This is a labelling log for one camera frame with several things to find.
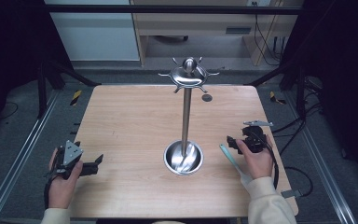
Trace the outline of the black frame crossbar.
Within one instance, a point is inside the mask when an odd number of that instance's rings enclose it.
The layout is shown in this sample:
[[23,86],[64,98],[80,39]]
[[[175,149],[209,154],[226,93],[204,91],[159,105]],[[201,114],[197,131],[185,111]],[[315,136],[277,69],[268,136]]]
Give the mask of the black frame crossbar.
[[173,14],[257,14],[299,15],[303,7],[218,7],[218,6],[150,6],[150,5],[45,5],[49,12],[68,13],[173,13]]

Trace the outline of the black metal stand brace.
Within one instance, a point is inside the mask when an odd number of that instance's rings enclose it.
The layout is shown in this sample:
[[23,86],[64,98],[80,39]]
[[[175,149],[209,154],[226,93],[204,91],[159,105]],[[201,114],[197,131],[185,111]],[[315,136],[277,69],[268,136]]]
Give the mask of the black metal stand brace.
[[47,88],[46,81],[54,90],[62,90],[65,82],[62,74],[68,75],[75,80],[89,87],[99,86],[98,82],[92,81],[78,74],[73,68],[65,66],[56,61],[43,61],[37,68],[37,89],[38,89],[38,118],[41,119],[47,112]]
[[305,109],[305,73],[300,65],[284,64],[279,65],[274,70],[268,72],[266,75],[247,83],[247,86],[257,87],[262,83],[276,77],[277,75],[282,75],[280,82],[280,88],[283,91],[290,90],[294,85],[296,85],[296,112],[299,117],[303,120],[306,118],[306,109]]

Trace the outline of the aluminium floor rail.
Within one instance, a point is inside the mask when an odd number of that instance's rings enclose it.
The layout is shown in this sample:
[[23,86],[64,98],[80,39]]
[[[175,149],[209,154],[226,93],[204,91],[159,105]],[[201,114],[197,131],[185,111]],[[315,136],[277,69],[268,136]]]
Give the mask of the aluminium floor rail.
[[324,190],[337,214],[340,223],[357,224],[357,221],[347,204],[336,179],[333,177],[330,168],[319,151],[319,148],[317,147],[307,125],[303,126],[301,135],[306,145],[306,149],[310,154],[310,159],[312,160],[313,165],[321,178]]
[[51,111],[54,109],[54,106],[56,105],[57,99],[60,94],[61,93],[59,91],[53,91],[51,93],[51,96],[48,99],[46,111],[43,112],[41,117],[35,121],[32,130],[29,132],[27,138],[24,140],[20,151],[16,155],[15,160],[11,163],[9,170],[5,175],[5,178],[0,184],[0,213],[7,201],[8,196],[13,190],[25,163],[28,161],[29,156],[34,150],[34,146],[40,134],[43,132],[44,127],[50,117]]

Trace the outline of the white cabinet panel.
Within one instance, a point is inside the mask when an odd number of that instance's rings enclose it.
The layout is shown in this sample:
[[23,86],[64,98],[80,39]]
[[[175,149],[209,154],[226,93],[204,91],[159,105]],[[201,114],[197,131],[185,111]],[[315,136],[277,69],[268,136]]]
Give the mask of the white cabinet panel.
[[50,16],[73,62],[139,60],[130,13],[52,12]]

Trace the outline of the person's right hand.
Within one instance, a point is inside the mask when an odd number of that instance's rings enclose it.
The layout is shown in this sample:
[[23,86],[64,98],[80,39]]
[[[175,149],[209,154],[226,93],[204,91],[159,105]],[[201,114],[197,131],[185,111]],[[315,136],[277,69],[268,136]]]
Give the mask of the person's right hand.
[[252,179],[272,175],[273,160],[266,148],[261,152],[253,153],[243,141],[237,139],[236,143],[245,158]]

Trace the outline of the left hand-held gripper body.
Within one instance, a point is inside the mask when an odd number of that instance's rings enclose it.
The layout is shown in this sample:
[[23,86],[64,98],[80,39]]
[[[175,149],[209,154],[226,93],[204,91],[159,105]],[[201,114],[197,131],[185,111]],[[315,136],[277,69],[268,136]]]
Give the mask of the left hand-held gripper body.
[[50,169],[51,173],[68,179],[82,154],[83,150],[78,145],[67,140],[57,149]]

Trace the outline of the stainless steel utensil rack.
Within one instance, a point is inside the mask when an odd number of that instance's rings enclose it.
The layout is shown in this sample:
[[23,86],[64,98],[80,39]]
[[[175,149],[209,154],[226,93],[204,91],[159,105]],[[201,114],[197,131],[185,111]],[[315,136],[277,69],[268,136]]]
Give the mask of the stainless steel utensil rack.
[[207,94],[203,85],[210,76],[217,76],[217,73],[210,73],[202,67],[200,65],[201,57],[198,59],[187,57],[181,63],[175,59],[172,60],[176,67],[168,74],[161,74],[161,76],[170,78],[176,86],[174,93],[178,93],[180,90],[184,91],[182,129],[181,139],[166,146],[163,161],[166,167],[176,175],[192,175],[199,170],[204,159],[201,147],[188,139],[192,91],[199,89]]

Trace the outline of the light wooden desk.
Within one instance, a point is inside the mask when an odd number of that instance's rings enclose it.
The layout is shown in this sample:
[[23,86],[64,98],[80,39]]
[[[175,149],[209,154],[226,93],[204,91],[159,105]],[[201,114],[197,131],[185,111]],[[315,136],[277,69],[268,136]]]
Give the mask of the light wooden desk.
[[[130,0],[133,6],[301,7],[304,0]],[[258,65],[275,36],[288,37],[295,15],[135,13],[137,35],[238,35]]]

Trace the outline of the yellow black tape strip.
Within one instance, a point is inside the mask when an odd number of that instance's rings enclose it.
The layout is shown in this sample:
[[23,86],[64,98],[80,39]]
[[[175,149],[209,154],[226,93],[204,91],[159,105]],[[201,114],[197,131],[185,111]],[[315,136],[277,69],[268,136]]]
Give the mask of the yellow black tape strip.
[[78,101],[78,99],[79,99],[81,93],[82,93],[82,90],[77,90],[77,91],[74,93],[70,105],[76,105],[76,103],[77,103],[77,101]]
[[280,105],[286,105],[286,101],[283,100],[283,99],[278,99],[274,93],[274,91],[271,91],[269,93],[269,99],[271,102],[274,102],[274,103],[277,103],[277,104],[280,104]]

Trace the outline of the person's left hand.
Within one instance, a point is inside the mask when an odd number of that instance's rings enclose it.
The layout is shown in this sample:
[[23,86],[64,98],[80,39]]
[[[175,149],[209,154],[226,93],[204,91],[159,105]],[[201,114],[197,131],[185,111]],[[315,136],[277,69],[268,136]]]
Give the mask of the person's left hand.
[[78,161],[67,179],[55,177],[48,191],[48,208],[67,209],[75,192],[76,182],[83,169],[83,161]]

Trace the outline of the teal handled spatula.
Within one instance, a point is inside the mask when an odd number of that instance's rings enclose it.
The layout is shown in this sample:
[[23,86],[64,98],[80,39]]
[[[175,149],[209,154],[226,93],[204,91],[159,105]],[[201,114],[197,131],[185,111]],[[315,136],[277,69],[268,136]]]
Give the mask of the teal handled spatula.
[[226,156],[226,158],[230,161],[230,163],[234,166],[234,168],[240,175],[242,185],[245,188],[247,188],[249,183],[252,182],[253,179],[241,170],[240,166],[236,163],[235,159],[232,157],[232,155],[229,153],[228,149],[223,144],[221,144],[219,147],[220,147],[221,151],[224,153],[224,155]]

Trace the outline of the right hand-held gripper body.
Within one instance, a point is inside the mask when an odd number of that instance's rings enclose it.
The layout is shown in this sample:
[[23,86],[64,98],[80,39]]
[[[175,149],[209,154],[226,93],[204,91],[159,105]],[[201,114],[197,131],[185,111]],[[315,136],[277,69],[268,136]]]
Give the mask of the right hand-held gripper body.
[[259,153],[264,148],[270,149],[267,141],[267,136],[264,134],[262,126],[272,126],[272,122],[253,120],[245,121],[245,127],[242,129],[242,134],[246,136],[244,143],[253,152]]

